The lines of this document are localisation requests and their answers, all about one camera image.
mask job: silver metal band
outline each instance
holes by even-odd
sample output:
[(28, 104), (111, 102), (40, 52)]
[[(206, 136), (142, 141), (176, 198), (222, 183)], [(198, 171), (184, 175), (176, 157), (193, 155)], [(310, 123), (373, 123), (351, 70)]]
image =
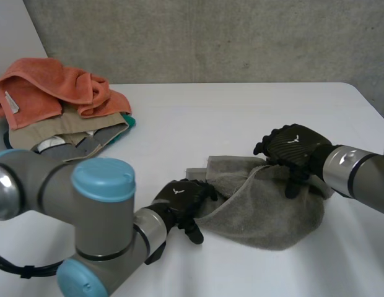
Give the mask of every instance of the silver metal band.
[(336, 148), (326, 159), (323, 167), (323, 179), (333, 189), (350, 196), (347, 182), (353, 168), (365, 156), (372, 154), (354, 147)]
[(13, 177), (0, 167), (0, 220), (14, 218), (20, 211), (20, 192)]
[(151, 209), (139, 209), (134, 214), (134, 224), (144, 233), (149, 242), (151, 255), (166, 240), (167, 229), (160, 215)]

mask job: white cloth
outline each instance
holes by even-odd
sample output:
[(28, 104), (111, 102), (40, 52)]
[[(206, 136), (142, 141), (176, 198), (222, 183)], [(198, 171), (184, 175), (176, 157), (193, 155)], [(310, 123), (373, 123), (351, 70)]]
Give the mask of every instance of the white cloth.
[(43, 150), (46, 150), (49, 147), (54, 147), (56, 145), (65, 144), (66, 141), (62, 139), (60, 136), (53, 136), (50, 137), (40, 144), (38, 144), (37, 150), (38, 152), (42, 152)]

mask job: gray robot arm segment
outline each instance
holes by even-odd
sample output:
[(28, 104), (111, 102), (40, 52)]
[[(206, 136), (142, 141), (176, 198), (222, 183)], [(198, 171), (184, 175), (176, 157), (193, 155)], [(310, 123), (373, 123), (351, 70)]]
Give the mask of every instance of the gray robot arm segment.
[(76, 253), (58, 270), (65, 296), (97, 287), (109, 296), (164, 248), (166, 223), (152, 209), (133, 213), (134, 190), (134, 171), (119, 160), (73, 165), (28, 151), (0, 154), (0, 220), (35, 210), (75, 227)]

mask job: gray concrete wall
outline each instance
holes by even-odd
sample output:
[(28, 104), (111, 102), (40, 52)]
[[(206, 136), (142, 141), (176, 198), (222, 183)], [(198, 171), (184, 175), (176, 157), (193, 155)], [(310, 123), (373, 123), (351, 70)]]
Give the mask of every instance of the gray concrete wall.
[(384, 0), (24, 2), (49, 56), (111, 83), (347, 82), (384, 116)]

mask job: robotic hand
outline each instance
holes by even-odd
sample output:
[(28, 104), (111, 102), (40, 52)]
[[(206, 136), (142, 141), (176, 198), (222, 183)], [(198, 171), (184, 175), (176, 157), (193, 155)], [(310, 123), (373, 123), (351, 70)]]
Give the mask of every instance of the robotic hand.
[(384, 213), (384, 155), (332, 143), (298, 125), (284, 126), (264, 136), (254, 155), (264, 153), (273, 164), (290, 169), (286, 197), (293, 199), (311, 174), (344, 197), (354, 198)]
[(206, 198), (217, 200), (213, 186), (208, 183), (187, 179), (168, 183), (156, 196), (151, 209), (160, 213), (168, 225), (178, 225), (195, 244), (203, 243), (203, 235), (194, 222), (194, 217)]
[(323, 145), (331, 145), (331, 142), (309, 128), (294, 124), (274, 129), (270, 135), (264, 136), (255, 146), (254, 155), (264, 153), (271, 163), (290, 168), (286, 197), (293, 199), (299, 193), (300, 184), (311, 174), (310, 157)]

